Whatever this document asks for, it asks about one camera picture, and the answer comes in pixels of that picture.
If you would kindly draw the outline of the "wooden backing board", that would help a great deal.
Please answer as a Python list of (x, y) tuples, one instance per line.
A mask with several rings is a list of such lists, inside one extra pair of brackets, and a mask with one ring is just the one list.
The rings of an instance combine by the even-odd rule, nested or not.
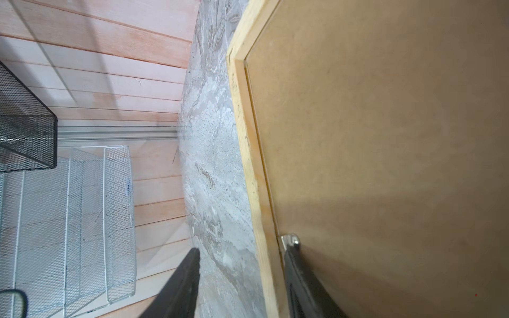
[(348, 316), (508, 316), (507, 1), (282, 1), (247, 72), (278, 230)]

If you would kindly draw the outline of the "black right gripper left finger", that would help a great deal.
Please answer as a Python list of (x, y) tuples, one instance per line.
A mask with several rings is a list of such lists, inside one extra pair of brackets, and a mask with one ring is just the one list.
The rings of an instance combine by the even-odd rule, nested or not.
[(200, 283), (200, 250), (192, 248), (140, 318), (195, 317)]

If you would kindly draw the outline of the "light wooden picture frame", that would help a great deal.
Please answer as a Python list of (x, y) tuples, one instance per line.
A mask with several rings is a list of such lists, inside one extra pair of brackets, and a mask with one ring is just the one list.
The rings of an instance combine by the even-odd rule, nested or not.
[(249, 1), (227, 50), (227, 73), (268, 317), (289, 317), (277, 226), (251, 99), (247, 58), (278, 1)]

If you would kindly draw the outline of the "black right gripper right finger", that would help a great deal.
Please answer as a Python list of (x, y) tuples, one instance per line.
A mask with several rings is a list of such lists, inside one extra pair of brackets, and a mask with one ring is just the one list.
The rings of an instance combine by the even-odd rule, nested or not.
[(284, 276), (290, 317), (347, 317), (295, 246), (286, 247)]

